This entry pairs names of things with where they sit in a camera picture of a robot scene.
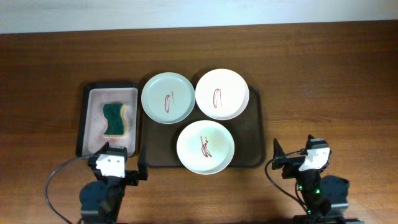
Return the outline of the light green plate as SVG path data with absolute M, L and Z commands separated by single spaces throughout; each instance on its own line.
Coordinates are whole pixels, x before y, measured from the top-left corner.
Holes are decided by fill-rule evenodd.
M 184 120 L 195 106 L 195 90 L 183 75 L 164 72 L 144 85 L 141 104 L 148 117 L 161 124 Z

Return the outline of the pink plate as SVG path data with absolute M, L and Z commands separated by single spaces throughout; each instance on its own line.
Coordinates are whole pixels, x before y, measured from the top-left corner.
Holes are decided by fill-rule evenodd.
M 199 109 L 208 117 L 229 120 L 239 116 L 249 103 L 249 88 L 244 78 L 225 68 L 202 76 L 195 88 Z

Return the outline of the green yellow sponge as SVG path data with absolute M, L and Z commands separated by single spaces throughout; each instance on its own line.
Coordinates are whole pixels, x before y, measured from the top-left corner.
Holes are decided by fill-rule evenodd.
M 104 136 L 107 138 L 121 138 L 127 132 L 124 112 L 126 105 L 122 103 L 108 103 L 103 106 L 103 114 L 106 120 Z

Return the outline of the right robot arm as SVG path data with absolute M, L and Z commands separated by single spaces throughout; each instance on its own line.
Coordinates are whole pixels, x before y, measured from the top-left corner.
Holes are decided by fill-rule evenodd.
M 324 139 L 308 135 L 303 149 L 286 154 L 277 139 L 273 140 L 273 157 L 266 166 L 282 169 L 283 179 L 295 180 L 295 195 L 270 182 L 303 208 L 304 215 L 293 217 L 294 223 L 348 223 L 343 214 L 348 208 L 349 181 L 334 175 L 322 177 L 328 167 L 331 149 Z

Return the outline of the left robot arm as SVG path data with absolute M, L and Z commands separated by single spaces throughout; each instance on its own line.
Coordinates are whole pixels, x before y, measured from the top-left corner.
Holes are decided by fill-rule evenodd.
M 90 155 L 88 165 L 96 180 L 80 191 L 80 223 L 116 223 L 127 186 L 137 186 L 148 179 L 146 150 L 142 149 L 138 170 L 127 170 L 127 148 L 106 142 Z

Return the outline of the white front plate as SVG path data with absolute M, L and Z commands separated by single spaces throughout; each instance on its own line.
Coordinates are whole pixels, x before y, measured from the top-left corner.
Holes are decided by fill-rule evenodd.
M 183 129 L 176 148 L 185 168 L 196 174 L 212 175 L 230 164 L 235 143 L 231 133 L 222 124 L 201 120 Z

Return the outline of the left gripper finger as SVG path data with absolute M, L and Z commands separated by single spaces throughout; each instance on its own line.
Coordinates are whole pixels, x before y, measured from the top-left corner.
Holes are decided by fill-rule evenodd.
M 96 151 L 93 156 L 99 157 L 101 154 L 106 154 L 109 149 L 109 142 L 106 142 L 98 151 Z
M 148 170 L 147 170 L 147 163 L 146 163 L 146 147 L 143 146 L 138 162 L 137 162 L 137 168 L 138 168 L 138 176 L 140 180 L 147 180 L 148 179 Z

